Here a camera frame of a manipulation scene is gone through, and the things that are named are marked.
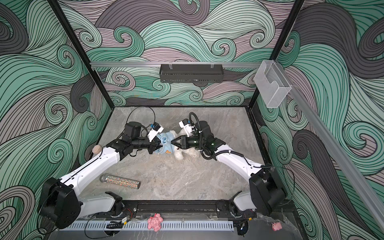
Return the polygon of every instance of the red wire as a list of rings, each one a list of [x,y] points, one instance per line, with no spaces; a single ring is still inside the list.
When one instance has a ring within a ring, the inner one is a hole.
[[[130,218],[132,218],[132,216],[133,216],[133,213],[131,212],[131,210],[130,210],[130,209],[123,209],[123,211],[125,211],[125,210],[128,210],[128,211],[131,213],[131,216],[130,216]]]

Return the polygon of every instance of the wooden ball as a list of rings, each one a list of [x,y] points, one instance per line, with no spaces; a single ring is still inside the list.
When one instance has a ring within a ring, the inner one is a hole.
[[[101,152],[102,146],[101,145],[96,145],[92,148],[93,154],[98,154]]]

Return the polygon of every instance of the plush toy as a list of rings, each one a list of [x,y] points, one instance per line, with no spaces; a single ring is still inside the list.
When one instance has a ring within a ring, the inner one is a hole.
[[[193,158],[198,158],[200,155],[200,152],[196,150],[195,148],[189,148],[189,149],[180,149],[176,147],[175,145],[171,144],[171,141],[181,135],[186,135],[185,130],[182,129],[179,134],[177,134],[175,131],[171,130],[169,132],[162,132],[157,135],[157,137],[160,139],[161,144],[163,145],[162,148],[156,150],[155,152],[161,153],[161,154],[171,154],[174,153],[177,160],[183,160],[183,152],[188,154],[189,156]]]
[[[163,221],[163,218],[160,217],[160,214],[155,214],[153,217],[149,217],[148,219],[148,230],[155,230],[155,232],[159,231],[161,229],[160,223]]]
[[[283,226],[279,222],[275,222],[275,223],[272,224],[272,230],[273,231],[278,231],[278,230],[280,230],[282,228],[283,228]]]

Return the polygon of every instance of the black metal frame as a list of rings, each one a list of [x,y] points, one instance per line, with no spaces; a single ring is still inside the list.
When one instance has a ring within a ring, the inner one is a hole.
[[[115,108],[111,97],[109,96],[107,90],[105,89],[100,76],[98,73],[92,69],[90,65],[90,59],[88,58],[87,54],[85,53],[83,47],[80,44],[80,41],[76,37],[76,34],[74,33],[68,19],[65,17],[65,14],[63,10],[61,9],[59,3],[57,0],[47,0],[49,5],[51,6],[53,12],[55,13],[57,19],[59,20],[61,26],[63,27],[64,31],[67,33],[69,40],[72,42],[75,50],[79,54],[81,60],[85,64],[89,74],[91,75],[93,81],[98,86],[99,90],[101,91],[101,94],[104,96],[105,100],[107,101],[109,107],[113,110]]]
[[[72,42],[75,50],[77,51],[77,53],[79,54],[81,60],[83,61],[83,63],[85,64],[85,66],[87,67],[87,70],[89,71],[90,75],[92,76],[93,80],[95,81],[96,85],[99,87],[102,95],[104,96],[104,98],[106,99],[108,105],[110,106],[110,108],[112,109],[110,115],[109,115],[109,118],[108,118],[108,121],[114,111],[114,108],[118,108],[118,107],[137,107],[137,106],[115,106],[112,102],[112,99],[110,98],[107,90],[105,89],[101,79],[100,79],[100,76],[98,75],[98,73],[92,69],[91,65],[90,65],[90,60],[87,56],[87,54],[85,53],[85,51],[83,50],[81,44],[80,44],[80,41],[78,40],[78,38],[76,37],[69,21],[67,20],[67,18],[65,17],[64,15],[64,12],[62,11],[59,3],[57,0],[47,0],[49,5],[51,6],[52,10],[54,11],[56,17],[58,18],[59,22],[61,23],[64,31],[67,33],[70,41]],[[277,41],[277,44],[275,46],[275,48],[273,49],[272,51],[272,54],[270,56],[270,60],[276,60],[277,59],[277,56],[281,50],[281,48],[283,47],[283,44],[285,43],[285,40],[287,39],[292,27],[293,27],[293,24],[294,24],[294,21],[303,5],[303,2],[304,0],[296,0],[294,5],[293,5],[293,8],[291,9],[291,12],[290,12],[290,15],[288,17],[288,19],[286,20],[286,23],[283,27],[283,31],[281,32],[281,35],[279,36],[279,39]],[[258,143],[258,146],[260,148],[260,152],[261,152],[261,155],[263,157],[263,160],[265,162],[265,164],[267,163],[271,163],[271,160],[270,160],[270,157],[269,157],[269,154],[268,154],[268,151],[265,147],[265,144],[262,140],[262,137],[261,137],[261,134],[259,132],[259,129],[256,125],[256,120],[255,120],[255,117],[252,113],[252,108],[253,106],[255,105],[256,103],[256,99],[257,97],[259,96],[260,92],[258,89],[255,90],[250,102],[248,105],[241,105],[241,106],[149,106],[149,107],[156,107],[156,108],[178,108],[178,107],[182,107],[182,108],[185,108],[185,107],[191,107],[191,108],[220,108],[220,107],[244,107],[246,109],[246,112],[247,112],[247,115],[248,115],[248,118],[249,118],[249,121],[250,121],[250,124],[252,126],[252,129],[253,129],[253,132],[255,134],[255,137],[256,137],[256,141]],[[107,126],[107,123],[105,124],[99,138],[98,138],[98,141],[100,140],[106,126]],[[129,211],[127,209],[130,209],[133,213],[133,217],[136,217],[138,218],[139,217],[139,214],[141,214],[142,216],[141,217],[144,217],[143,215],[145,214],[150,214],[150,213],[153,213],[153,212],[160,212],[160,213],[201,213],[201,214],[206,214],[208,215],[208,217],[212,218],[212,217],[218,217],[218,218],[227,218],[228,220],[233,220],[233,221],[239,221],[239,218],[234,218],[233,216],[231,216],[231,212],[230,212],[230,201],[231,200],[123,200],[123,204],[125,205],[125,209],[123,211],[123,213],[125,215],[129,215]],[[297,213],[297,210],[295,208],[295,205],[293,202],[289,203],[289,204],[286,204],[282,207],[283,210],[285,211],[292,211],[294,216],[295,216],[295,220],[298,224],[298,228],[299,228],[299,231],[303,237],[304,240],[308,239],[306,233],[305,233],[305,229],[301,223],[301,220],[300,220],[300,217]],[[255,213],[253,211],[250,211],[250,210],[247,210],[247,211],[244,211],[244,216],[246,218],[249,218],[249,217],[254,217],[255,216]],[[111,217],[110,215],[108,216],[108,213],[100,213],[98,215],[96,215],[97,217],[102,217],[102,218],[107,218],[108,217]]]

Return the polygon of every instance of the wave pattern wallpaper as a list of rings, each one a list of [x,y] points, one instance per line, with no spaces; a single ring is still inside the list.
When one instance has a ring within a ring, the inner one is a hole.
[[[110,111],[47,1],[0,0],[1,239],[44,237],[42,183],[89,159]]]
[[[311,0],[314,4],[321,0]],[[59,0],[91,61],[269,59],[293,0]],[[159,68],[99,68],[117,106],[248,105],[257,69],[223,83],[161,83]]]
[[[384,200],[384,1],[326,0],[299,13],[278,61]],[[289,95],[256,114],[273,164],[295,173],[294,202],[309,239],[384,239]],[[292,176],[280,171],[292,193]]]

